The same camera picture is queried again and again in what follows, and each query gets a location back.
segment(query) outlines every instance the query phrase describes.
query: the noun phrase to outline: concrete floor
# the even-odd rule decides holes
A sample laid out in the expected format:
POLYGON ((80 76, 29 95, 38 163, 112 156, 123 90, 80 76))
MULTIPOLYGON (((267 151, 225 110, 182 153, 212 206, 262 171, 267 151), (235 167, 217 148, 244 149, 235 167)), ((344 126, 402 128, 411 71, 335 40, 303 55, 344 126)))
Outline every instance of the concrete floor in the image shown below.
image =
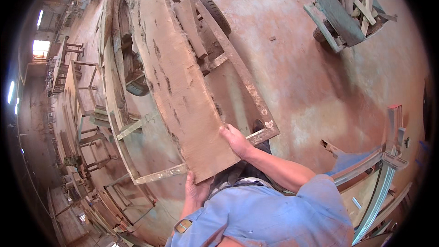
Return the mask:
MULTIPOLYGON (((406 136, 412 140, 403 158, 410 164, 395 174, 393 184, 402 190, 413 179, 418 170, 414 162, 417 140, 424 138, 422 95, 428 60, 415 20, 403 0, 378 0, 387 13, 398 14, 398 22, 389 21, 370 40, 338 55, 312 37, 316 26, 302 6, 314 0, 214 1, 229 21, 230 41, 253 75, 281 131, 270 141, 273 154, 316 173, 327 172, 334 159, 319 144, 321 139, 346 152, 367 151, 381 144, 387 106, 402 104, 406 136), (276 40, 269 41, 271 36, 276 40)), ((71 29, 69 41, 85 44, 83 60, 87 62, 98 62, 95 30, 101 7, 100 3, 91 3, 71 29)), ((80 85, 87 85, 92 70, 83 67, 81 71, 80 85)), ((233 95, 239 89, 236 78, 227 72, 212 73, 207 81, 219 81, 222 74, 228 82, 235 82, 224 86, 235 115, 230 118, 247 134, 250 127, 239 107, 242 101, 233 95)), ((100 78, 96 77, 95 84, 99 87, 96 101, 103 105, 100 78)), ((90 110, 87 96, 85 92, 83 100, 86 110, 90 110)), ((151 95, 126 93, 126 99, 133 113, 154 110, 151 95)), ((143 127, 143 134, 132 134, 124 140, 141 175, 181 163, 158 116, 143 127)), ((99 189, 125 173, 119 159, 93 172, 92 179, 99 189)), ((183 206, 184 181, 185 175, 180 175, 148 184, 158 198, 157 206, 136 223, 134 235, 156 246, 165 244, 183 206)))

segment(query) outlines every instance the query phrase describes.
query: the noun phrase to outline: shoe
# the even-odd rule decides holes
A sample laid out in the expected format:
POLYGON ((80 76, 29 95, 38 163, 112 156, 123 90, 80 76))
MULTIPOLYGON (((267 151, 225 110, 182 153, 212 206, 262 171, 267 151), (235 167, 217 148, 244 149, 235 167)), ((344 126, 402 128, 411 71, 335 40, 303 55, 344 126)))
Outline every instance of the shoe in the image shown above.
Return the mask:
POLYGON ((253 122, 253 132, 252 134, 256 133, 257 131, 260 131, 262 129, 264 129, 264 123, 262 123, 262 121, 260 119, 255 119, 255 121, 253 122))

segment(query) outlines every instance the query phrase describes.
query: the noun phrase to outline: wheelbarrow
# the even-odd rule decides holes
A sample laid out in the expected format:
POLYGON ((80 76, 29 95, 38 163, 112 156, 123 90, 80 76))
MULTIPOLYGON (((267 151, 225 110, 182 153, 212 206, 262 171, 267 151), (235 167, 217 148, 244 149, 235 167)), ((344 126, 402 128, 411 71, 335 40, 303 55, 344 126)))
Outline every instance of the wheelbarrow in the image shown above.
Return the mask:
POLYGON ((303 8, 317 25, 316 41, 328 42, 336 53, 371 38, 397 17, 386 14, 377 0, 316 0, 303 8))

